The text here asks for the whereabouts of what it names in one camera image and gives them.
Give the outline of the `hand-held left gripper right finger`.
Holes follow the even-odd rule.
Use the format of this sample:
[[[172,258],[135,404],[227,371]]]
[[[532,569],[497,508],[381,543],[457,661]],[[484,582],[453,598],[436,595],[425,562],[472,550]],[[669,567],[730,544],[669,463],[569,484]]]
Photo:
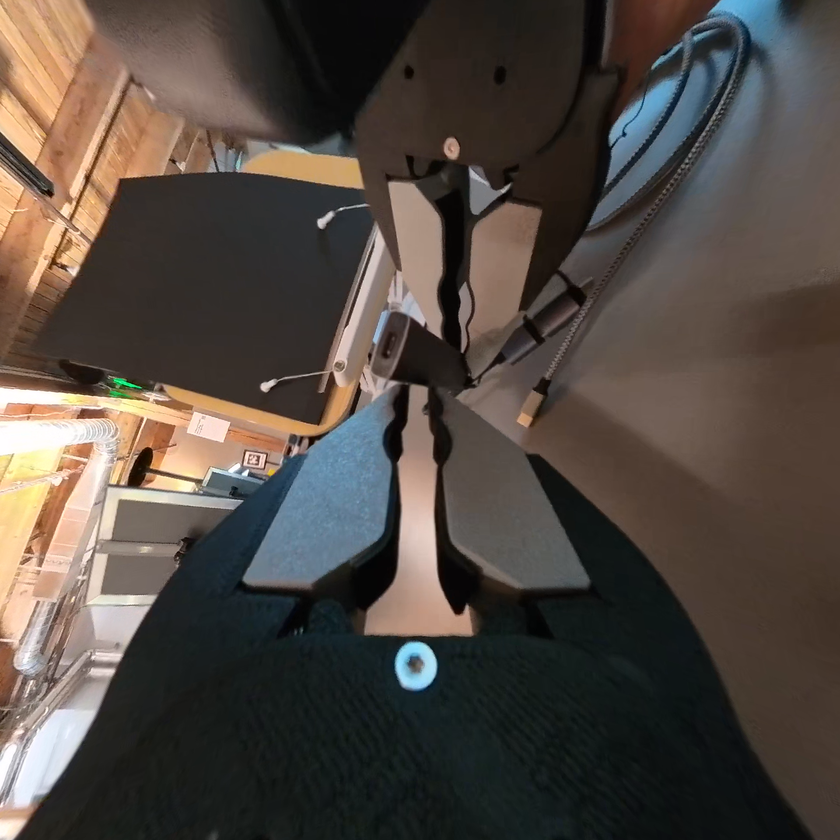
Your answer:
[[[437,575],[456,614],[587,592],[591,578],[530,459],[458,399],[428,393]]]

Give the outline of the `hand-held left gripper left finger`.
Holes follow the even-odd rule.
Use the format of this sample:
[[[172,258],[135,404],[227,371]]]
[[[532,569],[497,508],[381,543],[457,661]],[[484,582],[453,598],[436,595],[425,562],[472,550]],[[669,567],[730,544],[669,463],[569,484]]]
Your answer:
[[[243,586],[368,610],[396,576],[403,429],[404,388],[395,385],[316,443]]]

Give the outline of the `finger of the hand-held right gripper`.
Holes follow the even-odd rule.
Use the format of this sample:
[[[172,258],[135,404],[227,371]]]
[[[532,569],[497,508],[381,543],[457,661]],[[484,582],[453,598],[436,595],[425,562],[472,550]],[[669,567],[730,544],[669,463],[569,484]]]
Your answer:
[[[522,296],[542,210],[503,196],[476,218],[469,241],[467,359],[494,359],[521,327]]]
[[[392,180],[388,193],[402,277],[427,328],[460,350],[463,180]]]

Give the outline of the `grey usb hub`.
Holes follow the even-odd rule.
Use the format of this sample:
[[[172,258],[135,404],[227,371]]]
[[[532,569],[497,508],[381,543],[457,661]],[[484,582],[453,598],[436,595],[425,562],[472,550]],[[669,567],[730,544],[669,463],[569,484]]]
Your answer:
[[[464,355],[400,311],[387,315],[370,361],[389,382],[462,391],[471,382]]]

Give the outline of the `grey usb adapter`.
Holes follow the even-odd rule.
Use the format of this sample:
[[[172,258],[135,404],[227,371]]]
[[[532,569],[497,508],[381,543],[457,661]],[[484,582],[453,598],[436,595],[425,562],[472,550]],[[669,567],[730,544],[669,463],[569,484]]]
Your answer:
[[[593,282],[593,276],[572,280],[560,274],[558,293],[545,302],[533,316],[539,330],[542,333],[553,333],[572,320],[587,300]]]

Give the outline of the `white tablet stand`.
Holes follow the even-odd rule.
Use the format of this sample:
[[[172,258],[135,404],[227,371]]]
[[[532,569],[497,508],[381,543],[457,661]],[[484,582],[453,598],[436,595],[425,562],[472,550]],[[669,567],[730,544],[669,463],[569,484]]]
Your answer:
[[[375,343],[387,316],[392,312],[410,312],[412,305],[413,297],[407,291],[403,275],[395,267],[382,232],[374,224],[323,369],[278,376],[261,382],[259,390],[267,394],[279,385],[318,377],[319,392],[324,392],[331,382],[338,387],[356,385],[374,400],[386,389],[383,379],[371,369]]]

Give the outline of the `grey metal cabinet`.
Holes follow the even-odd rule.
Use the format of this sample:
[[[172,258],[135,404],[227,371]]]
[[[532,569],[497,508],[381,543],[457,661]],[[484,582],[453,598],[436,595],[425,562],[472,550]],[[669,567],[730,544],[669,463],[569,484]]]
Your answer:
[[[149,606],[185,551],[241,500],[109,486],[91,561],[86,606]]]

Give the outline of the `black round stool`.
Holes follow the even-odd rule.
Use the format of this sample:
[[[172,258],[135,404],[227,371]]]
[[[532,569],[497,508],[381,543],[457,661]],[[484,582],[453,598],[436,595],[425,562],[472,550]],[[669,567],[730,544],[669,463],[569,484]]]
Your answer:
[[[131,488],[140,488],[144,482],[149,478],[165,478],[168,480],[176,480],[187,482],[194,487],[199,487],[203,483],[202,478],[195,478],[192,476],[184,476],[172,473],[167,470],[157,469],[153,467],[154,450],[151,447],[143,448],[133,461],[132,467],[126,479],[126,486]]]

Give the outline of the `black panel with wooden edge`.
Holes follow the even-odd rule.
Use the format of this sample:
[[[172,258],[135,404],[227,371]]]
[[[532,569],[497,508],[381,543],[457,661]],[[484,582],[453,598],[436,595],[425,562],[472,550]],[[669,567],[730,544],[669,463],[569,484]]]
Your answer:
[[[333,365],[374,232],[357,174],[124,178],[33,354],[318,437],[359,388]]]

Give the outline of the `silver ventilation duct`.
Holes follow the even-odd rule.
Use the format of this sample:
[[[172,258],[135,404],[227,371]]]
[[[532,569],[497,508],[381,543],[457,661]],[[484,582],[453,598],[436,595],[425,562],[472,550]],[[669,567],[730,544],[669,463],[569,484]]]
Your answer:
[[[39,676],[48,664],[46,646],[54,621],[80,572],[102,513],[119,452],[119,428],[104,418],[2,422],[2,455],[76,445],[90,445],[91,453],[38,567],[33,590],[35,606],[13,658],[16,672],[27,679]]]

